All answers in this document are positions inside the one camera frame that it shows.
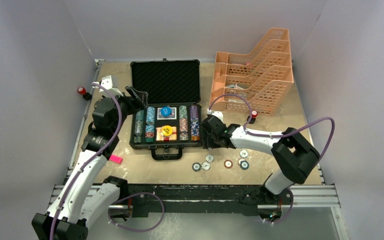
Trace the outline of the blue round button chip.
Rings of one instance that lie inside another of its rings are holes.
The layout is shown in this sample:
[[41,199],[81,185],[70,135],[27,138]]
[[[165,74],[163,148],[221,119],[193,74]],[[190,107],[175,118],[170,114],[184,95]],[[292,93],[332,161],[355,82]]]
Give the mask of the blue round button chip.
[[159,110],[162,117],[169,117],[172,114],[172,109],[169,106],[164,106]]

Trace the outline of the blue playing card deck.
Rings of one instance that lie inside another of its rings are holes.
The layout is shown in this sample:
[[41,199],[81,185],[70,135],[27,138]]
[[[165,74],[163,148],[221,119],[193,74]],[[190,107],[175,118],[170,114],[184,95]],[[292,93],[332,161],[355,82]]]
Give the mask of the blue playing card deck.
[[157,120],[175,120],[177,119],[177,108],[176,107],[159,107],[157,108]]

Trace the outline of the red gold card deck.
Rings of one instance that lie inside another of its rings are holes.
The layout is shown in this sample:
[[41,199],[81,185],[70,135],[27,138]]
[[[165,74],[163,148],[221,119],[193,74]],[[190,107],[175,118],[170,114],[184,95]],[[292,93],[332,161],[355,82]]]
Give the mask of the red gold card deck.
[[156,128],[155,140],[157,142],[174,142],[178,140],[177,127],[164,125]]

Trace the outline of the yellow round button chip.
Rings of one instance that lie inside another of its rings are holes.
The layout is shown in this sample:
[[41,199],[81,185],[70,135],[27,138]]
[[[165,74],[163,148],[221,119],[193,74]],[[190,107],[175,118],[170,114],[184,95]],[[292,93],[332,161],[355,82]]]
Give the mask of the yellow round button chip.
[[165,137],[169,137],[173,134],[173,127],[170,125],[164,125],[161,127],[161,134]]

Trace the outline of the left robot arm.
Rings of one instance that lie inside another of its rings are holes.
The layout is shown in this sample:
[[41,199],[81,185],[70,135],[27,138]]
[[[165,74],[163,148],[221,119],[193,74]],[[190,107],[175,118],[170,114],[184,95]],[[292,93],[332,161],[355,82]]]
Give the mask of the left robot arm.
[[110,176],[98,191],[89,191],[119,142],[118,134],[129,115],[144,110],[148,93],[132,86],[126,96],[114,88],[100,87],[102,99],[94,104],[92,122],[83,139],[77,163],[56,200],[44,214],[36,213],[31,225],[40,240],[85,240],[99,216],[116,203],[129,199],[127,181]]

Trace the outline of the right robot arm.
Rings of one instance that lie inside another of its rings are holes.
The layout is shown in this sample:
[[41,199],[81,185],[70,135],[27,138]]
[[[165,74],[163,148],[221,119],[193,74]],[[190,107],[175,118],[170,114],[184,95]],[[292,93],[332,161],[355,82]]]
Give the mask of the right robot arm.
[[262,186],[260,196],[268,204],[280,198],[281,192],[294,184],[303,184],[321,159],[320,153],[295,128],[283,132],[245,130],[239,124],[225,125],[211,115],[201,122],[205,149],[247,149],[274,157],[279,170]]

